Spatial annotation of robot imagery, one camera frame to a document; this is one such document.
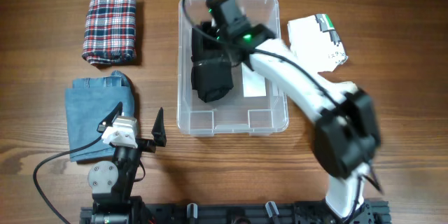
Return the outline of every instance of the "blue denim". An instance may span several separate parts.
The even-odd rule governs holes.
[[[123,103],[124,116],[134,116],[134,97],[126,76],[114,71],[103,78],[79,78],[73,87],[65,90],[65,109],[70,150],[97,139],[98,124],[117,106]],[[81,161],[113,155],[114,149],[103,141],[76,153],[70,160]]]

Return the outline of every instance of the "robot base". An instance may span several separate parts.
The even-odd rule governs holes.
[[[155,218],[154,224],[338,224],[322,201],[278,204],[279,214],[273,218],[268,216],[264,204],[199,205],[195,214],[192,211],[188,214],[187,206],[175,204],[147,204],[146,207]],[[91,224],[91,215],[91,208],[82,208],[80,224]],[[391,224],[389,203],[365,200],[350,224]]]

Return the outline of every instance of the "wooden table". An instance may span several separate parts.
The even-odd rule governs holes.
[[[179,0],[138,0],[140,65],[97,69],[81,58],[90,0],[0,0],[0,223],[59,223],[32,182],[42,159],[68,149],[64,89],[119,69],[134,83],[143,137],[165,109],[168,144],[145,155],[133,193],[146,203],[320,200],[327,174],[312,155],[300,109],[270,137],[196,139],[176,126]],[[448,223],[448,1],[279,0],[287,21],[327,13],[349,61],[334,81],[373,97],[383,145],[375,160],[394,223]],[[68,157],[40,170],[51,202],[72,223],[92,203],[89,164]],[[379,197],[368,186],[367,197]]]

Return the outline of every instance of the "red plaid cloth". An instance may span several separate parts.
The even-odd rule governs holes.
[[[122,64],[136,58],[137,0],[91,0],[85,21],[83,58],[91,64]]]

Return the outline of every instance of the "clear plastic container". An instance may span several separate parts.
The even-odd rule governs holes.
[[[237,0],[253,25],[263,23],[280,34],[277,0]],[[193,21],[211,20],[205,0],[186,0],[185,6]],[[234,87],[222,99],[205,103],[191,88],[191,25],[179,11],[179,59],[177,92],[177,126],[183,134],[211,137],[217,133],[249,133],[269,135],[284,131],[289,124],[286,96],[266,80],[265,97],[244,97],[242,69],[232,69]]]

